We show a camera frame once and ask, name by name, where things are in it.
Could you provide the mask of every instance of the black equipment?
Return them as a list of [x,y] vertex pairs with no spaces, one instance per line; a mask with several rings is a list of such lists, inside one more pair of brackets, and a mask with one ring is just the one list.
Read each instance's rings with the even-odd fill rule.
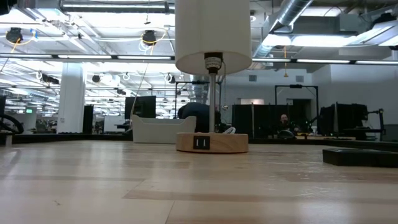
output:
[[93,75],[92,81],[94,83],[99,83],[101,81],[101,77],[99,75]]
[[294,136],[294,134],[291,131],[283,130],[283,131],[279,131],[278,139],[296,139],[296,137]]
[[[130,119],[134,99],[134,97],[126,97],[124,119]],[[156,96],[137,97],[133,114],[139,116],[140,118],[156,118]]]
[[1,0],[0,2],[0,16],[9,14],[11,7],[17,4],[17,0]]
[[142,39],[144,44],[147,46],[154,46],[157,43],[154,30],[145,30],[145,33],[142,35]]
[[398,167],[398,153],[373,149],[324,149],[323,162],[336,166]]
[[[338,135],[354,136],[357,140],[367,140],[366,133],[380,133],[380,141],[383,140],[384,129],[383,109],[368,112],[366,105],[345,105],[336,103]],[[368,120],[369,114],[378,114],[380,129],[364,127],[362,121]]]
[[[4,119],[9,120],[17,129],[15,130],[14,128],[9,127],[6,123],[4,123]],[[12,134],[22,134],[24,132],[24,127],[21,125],[21,123],[17,119],[6,114],[0,115],[0,128],[9,131]]]
[[45,83],[52,83],[54,85],[59,85],[60,84],[60,80],[53,78],[49,75],[46,74],[42,74],[42,81]]
[[330,136],[335,131],[335,105],[329,107],[322,107],[320,114],[314,118],[311,123],[317,120],[318,134],[323,136]]
[[0,96],[0,115],[4,114],[4,110],[6,109],[6,100],[7,96]]
[[91,134],[93,132],[93,105],[86,105],[83,115],[83,133]]
[[14,44],[19,44],[23,41],[23,36],[21,34],[21,28],[13,27],[6,34],[6,39]]

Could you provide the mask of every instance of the speaker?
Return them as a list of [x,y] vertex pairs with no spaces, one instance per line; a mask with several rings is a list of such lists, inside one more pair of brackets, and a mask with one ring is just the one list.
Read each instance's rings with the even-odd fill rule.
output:
[[4,109],[6,109],[6,99],[7,96],[0,96],[0,115],[3,115]]
[[92,134],[92,131],[93,131],[93,112],[94,112],[94,106],[93,105],[85,106],[85,113],[83,115],[83,133],[84,134]]

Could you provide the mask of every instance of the black box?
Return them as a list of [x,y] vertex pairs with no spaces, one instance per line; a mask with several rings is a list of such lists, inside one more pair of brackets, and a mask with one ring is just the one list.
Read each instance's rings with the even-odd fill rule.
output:
[[398,167],[398,153],[373,149],[324,149],[323,162],[336,166]]

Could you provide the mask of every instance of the lamp pole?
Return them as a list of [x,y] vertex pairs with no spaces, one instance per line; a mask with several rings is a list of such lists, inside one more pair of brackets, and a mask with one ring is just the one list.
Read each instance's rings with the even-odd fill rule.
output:
[[215,121],[216,121],[216,74],[210,74],[210,123],[209,123],[209,133],[215,132]]
[[215,121],[216,121],[216,76],[218,71],[221,69],[223,63],[223,53],[205,53],[205,65],[209,71],[210,76],[210,114],[209,114],[209,132],[215,132]]

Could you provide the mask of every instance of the ceiling pipe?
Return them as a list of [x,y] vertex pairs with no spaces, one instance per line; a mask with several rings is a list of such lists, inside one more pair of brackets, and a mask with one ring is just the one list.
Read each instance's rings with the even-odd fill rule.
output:
[[64,1],[61,5],[61,10],[63,12],[175,13],[174,4],[170,4],[167,1],[164,3],[149,2],[148,4],[101,4],[98,2]]
[[[312,2],[313,0],[285,0],[279,12],[266,19],[266,23],[263,27],[263,40],[261,42],[266,39],[270,32],[275,32],[276,30],[285,33],[292,32],[294,22]],[[260,44],[254,52],[253,57],[266,57],[274,47],[275,46]]]

